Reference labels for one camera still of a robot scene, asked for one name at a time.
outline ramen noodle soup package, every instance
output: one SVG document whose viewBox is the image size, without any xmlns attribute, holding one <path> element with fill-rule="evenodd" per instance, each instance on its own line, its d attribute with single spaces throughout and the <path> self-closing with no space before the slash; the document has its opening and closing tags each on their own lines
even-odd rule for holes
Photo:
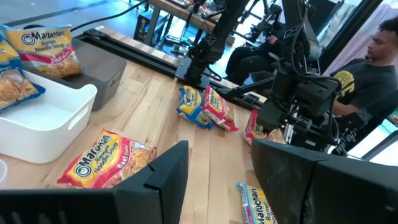
<svg viewBox="0 0 398 224">
<path fill-rule="evenodd" d="M 253 139 L 266 139 L 267 134 L 263 132 L 263 127 L 257 124 L 258 110 L 253 110 L 248 120 L 248 125 L 244 131 L 244 139 L 252 144 Z"/>
<path fill-rule="evenodd" d="M 73 160 L 57 183 L 85 189 L 111 188 L 155 157 L 156 148 L 103 130 L 94 146 Z"/>
<path fill-rule="evenodd" d="M 236 187 L 241 191 L 242 211 L 245 224 L 277 224 L 266 196 L 261 189 L 244 183 L 238 183 Z"/>
<path fill-rule="evenodd" d="M 220 95 L 207 86 L 203 90 L 203 111 L 209 116 L 216 124 L 225 128 L 227 131 L 239 130 L 234 124 L 234 111 L 232 106 Z"/>
<path fill-rule="evenodd" d="M 203 112 L 203 99 L 198 90 L 183 86 L 180 88 L 180 101 L 177 112 L 183 118 L 199 125 L 201 128 L 211 129 L 212 120 Z"/>
<path fill-rule="evenodd" d="M 57 78 L 83 72 L 72 46 L 70 26 L 37 27 L 26 30 L 7 26 L 1 28 L 19 53 L 22 64 Z"/>
<path fill-rule="evenodd" d="M 0 35 L 0 113 L 38 97 L 44 91 L 24 78 L 18 53 Z"/>
</svg>

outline wooden table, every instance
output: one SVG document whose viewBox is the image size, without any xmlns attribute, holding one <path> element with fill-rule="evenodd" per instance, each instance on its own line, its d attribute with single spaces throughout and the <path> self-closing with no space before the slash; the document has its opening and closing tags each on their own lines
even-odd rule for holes
<svg viewBox="0 0 398 224">
<path fill-rule="evenodd" d="M 160 10 L 168 12 L 170 15 L 177 16 L 178 18 L 183 20 L 187 20 L 188 15 L 190 13 L 188 10 L 184 9 L 183 7 L 180 7 L 168 0 L 150 0 L 149 3 L 154 6 L 154 11 L 152 13 L 152 18 L 150 20 L 148 33 L 144 39 L 144 43 L 147 45 L 150 45 L 150 42 L 153 38 Z M 212 31 L 216 26 L 214 23 L 202 19 L 200 16 L 196 14 L 192 15 L 189 23 L 207 32 Z"/>
<path fill-rule="evenodd" d="M 171 56 L 110 29 L 98 29 L 178 63 Z M 234 86 L 225 80 L 223 84 Z M 7 187 L 68 187 L 56 184 L 57 179 L 74 158 L 93 145 L 102 129 L 117 130 L 123 136 L 157 146 L 159 154 L 176 142 L 188 140 L 188 184 L 180 223 L 243 223 L 241 198 L 235 185 L 245 182 L 259 187 L 251 163 L 251 147 L 243 139 L 250 111 L 233 105 L 238 132 L 230 133 L 218 126 L 212 130 L 199 128 L 176 112 L 180 87 L 176 80 L 127 61 L 116 95 L 102 110 L 91 114 L 88 126 L 57 160 L 38 165 L 0 155 L 9 167 Z M 282 135 L 275 141 L 283 142 Z"/>
</svg>

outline floor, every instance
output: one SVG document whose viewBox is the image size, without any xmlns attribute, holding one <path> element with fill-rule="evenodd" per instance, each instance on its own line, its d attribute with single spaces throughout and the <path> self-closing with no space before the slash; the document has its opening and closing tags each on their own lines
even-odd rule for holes
<svg viewBox="0 0 398 224">
<path fill-rule="evenodd" d="M 0 3 L 2 9 L 0 23 L 20 29 L 28 24 L 40 24 L 43 26 L 71 24 L 74 27 L 95 19 L 118 14 L 131 7 L 132 4 L 129 4 L 128 0 L 14 0 L 9 1 L 7 5 Z M 132 10 L 123 16 L 82 27 L 74 31 L 73 35 L 80 34 L 90 28 L 106 26 L 126 36 L 133 37 L 137 17 L 143 11 L 144 7 L 140 6 L 139 9 Z M 239 27 L 241 33 L 248 32 L 250 23 L 257 23 L 258 20 L 250 17 L 246 22 L 248 25 Z M 185 21 L 175 18 L 169 34 L 174 37 L 181 37 L 184 25 Z M 196 28 L 190 27 L 185 32 L 184 37 L 194 37 L 196 31 Z M 222 77 L 225 77 L 224 70 L 229 56 L 232 50 L 235 47 L 239 47 L 242 43 L 243 40 L 240 38 L 234 46 L 226 46 L 223 57 L 211 66 L 212 69 Z M 178 55 L 171 52 L 171 45 L 162 44 L 157 46 L 157 48 L 178 57 Z"/>
</svg>

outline man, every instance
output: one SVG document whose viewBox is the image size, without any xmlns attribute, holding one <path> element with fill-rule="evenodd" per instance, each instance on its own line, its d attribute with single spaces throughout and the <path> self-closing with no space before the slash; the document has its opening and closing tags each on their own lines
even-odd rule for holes
<svg viewBox="0 0 398 224">
<path fill-rule="evenodd" d="M 331 74 L 332 77 L 339 79 L 343 87 L 341 95 L 333 107 L 333 114 L 342 116 L 336 118 L 340 125 L 341 136 L 355 130 L 356 138 L 363 139 L 380 125 L 396 107 L 397 102 L 392 99 L 389 104 L 381 104 L 372 120 L 360 129 L 356 127 L 347 129 L 341 123 L 345 116 L 355 113 L 361 108 L 369 108 L 397 90 L 397 74 L 393 66 L 397 54 L 398 17 L 395 17 L 384 21 L 379 26 L 379 32 L 372 37 L 368 46 L 366 58 L 354 59 Z M 346 147 L 345 150 L 349 151 L 354 146 L 355 144 L 350 144 L 350 147 Z"/>
<path fill-rule="evenodd" d="M 316 9 L 310 6 L 308 19 L 312 18 L 315 11 Z M 268 53 L 271 52 L 278 57 L 284 56 L 283 39 L 285 31 L 286 25 L 283 24 L 282 28 L 271 35 L 260 47 L 238 47 L 234 50 L 225 70 L 228 80 L 237 85 L 243 85 L 251 72 L 273 72 L 274 68 L 271 64 L 275 62 L 275 59 L 270 57 Z"/>
</svg>

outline wooden tabletop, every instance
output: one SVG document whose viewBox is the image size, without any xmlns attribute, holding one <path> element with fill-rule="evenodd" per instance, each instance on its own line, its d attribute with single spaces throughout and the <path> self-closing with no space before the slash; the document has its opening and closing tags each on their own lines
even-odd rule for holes
<svg viewBox="0 0 398 224">
<path fill-rule="evenodd" d="M 99 29 L 130 41 L 110 29 Z M 259 187 L 251 163 L 251 147 L 243 139 L 250 111 L 233 105 L 238 132 L 230 133 L 218 126 L 212 130 L 199 128 L 176 112 L 181 86 L 174 79 L 127 61 L 116 95 L 102 110 L 91 114 L 87 127 L 57 160 L 38 165 L 0 155 L 9 167 L 7 187 L 67 187 L 56 184 L 57 179 L 74 158 L 90 149 L 102 129 L 157 146 L 158 154 L 176 142 L 188 140 L 188 184 L 180 223 L 243 224 L 241 198 L 235 185 L 245 182 Z M 283 142 L 282 135 L 275 141 Z"/>
<path fill-rule="evenodd" d="M 173 16 L 177 16 L 183 20 L 188 19 L 189 11 L 168 1 L 168 0 L 150 0 L 150 4 L 154 5 L 155 7 L 159 7 L 161 10 L 170 13 Z M 190 19 L 190 24 L 193 24 L 204 31 L 212 31 L 216 24 L 202 19 L 200 16 L 193 14 Z"/>
</svg>

